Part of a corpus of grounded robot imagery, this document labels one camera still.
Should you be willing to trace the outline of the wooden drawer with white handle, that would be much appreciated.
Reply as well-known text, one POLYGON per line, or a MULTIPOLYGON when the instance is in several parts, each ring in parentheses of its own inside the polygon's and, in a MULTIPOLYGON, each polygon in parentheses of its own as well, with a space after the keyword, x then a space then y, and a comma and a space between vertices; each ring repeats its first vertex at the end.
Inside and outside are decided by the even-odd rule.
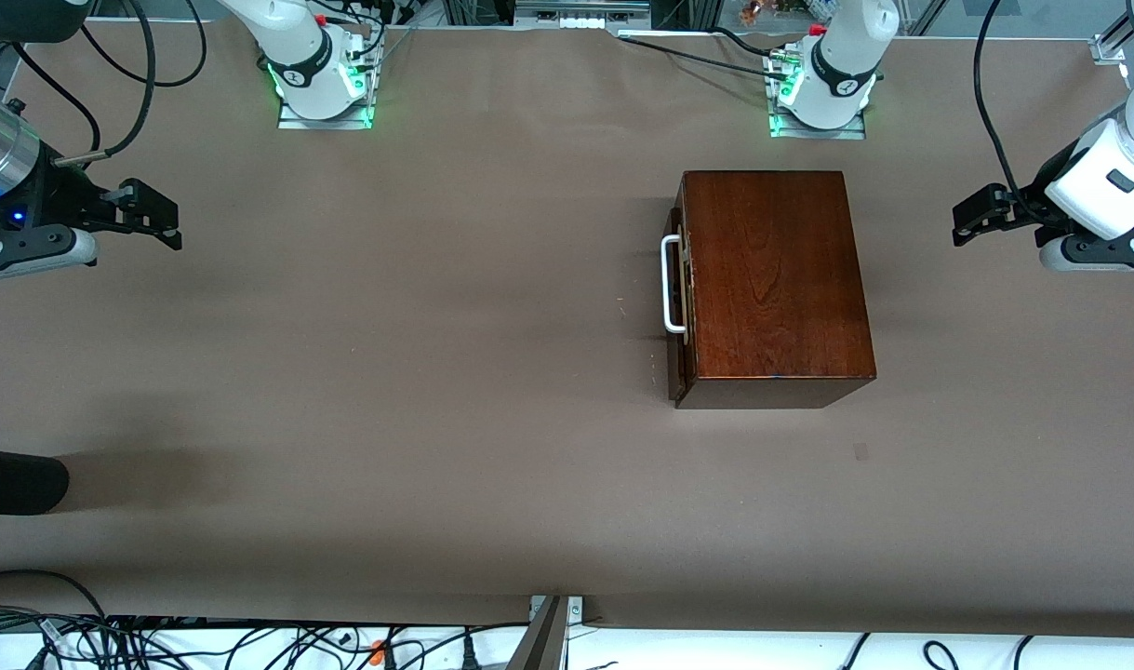
POLYGON ((670 402, 678 402, 688 385, 688 305, 686 297, 686 248, 683 240, 682 207, 670 207, 665 234, 659 241, 661 325, 667 331, 670 402))

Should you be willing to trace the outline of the dark brown wooden cabinet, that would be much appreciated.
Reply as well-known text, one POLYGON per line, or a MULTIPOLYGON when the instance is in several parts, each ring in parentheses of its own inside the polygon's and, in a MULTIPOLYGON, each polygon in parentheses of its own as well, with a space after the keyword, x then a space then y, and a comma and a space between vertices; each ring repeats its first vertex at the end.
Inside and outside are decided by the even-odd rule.
POLYGON ((682 410, 822 409, 875 381, 846 178, 689 170, 682 410))

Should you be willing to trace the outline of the black padded cylinder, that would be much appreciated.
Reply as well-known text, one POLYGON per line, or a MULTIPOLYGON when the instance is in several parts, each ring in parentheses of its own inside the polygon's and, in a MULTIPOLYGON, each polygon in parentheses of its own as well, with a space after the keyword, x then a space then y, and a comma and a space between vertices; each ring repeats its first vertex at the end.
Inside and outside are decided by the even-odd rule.
POLYGON ((0 515, 52 512, 69 485, 69 470, 56 458, 0 452, 0 515))

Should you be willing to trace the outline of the grey metal box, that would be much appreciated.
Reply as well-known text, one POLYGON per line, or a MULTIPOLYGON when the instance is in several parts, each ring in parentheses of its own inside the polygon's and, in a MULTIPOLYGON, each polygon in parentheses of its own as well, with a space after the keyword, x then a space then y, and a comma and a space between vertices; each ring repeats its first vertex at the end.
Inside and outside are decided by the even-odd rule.
POLYGON ((648 24, 650 0, 513 0, 513 24, 617 22, 648 24))

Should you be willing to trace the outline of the aluminium frame profile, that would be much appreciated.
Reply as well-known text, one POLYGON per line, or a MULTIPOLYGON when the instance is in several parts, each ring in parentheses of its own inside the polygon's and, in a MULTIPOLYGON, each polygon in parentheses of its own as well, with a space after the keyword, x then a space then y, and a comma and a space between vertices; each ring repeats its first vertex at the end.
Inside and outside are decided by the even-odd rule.
POLYGON ((1127 59, 1125 52, 1133 43, 1134 29, 1128 12, 1122 12, 1106 29, 1088 39, 1091 59, 1097 65, 1123 63, 1127 59))

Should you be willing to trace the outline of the dark grey post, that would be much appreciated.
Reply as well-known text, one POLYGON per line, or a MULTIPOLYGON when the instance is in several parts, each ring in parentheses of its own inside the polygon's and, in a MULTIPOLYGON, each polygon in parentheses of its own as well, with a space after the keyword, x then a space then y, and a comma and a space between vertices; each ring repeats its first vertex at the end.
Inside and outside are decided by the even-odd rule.
POLYGON ((533 618, 503 670, 564 670, 567 631, 572 626, 569 596, 531 599, 533 618))

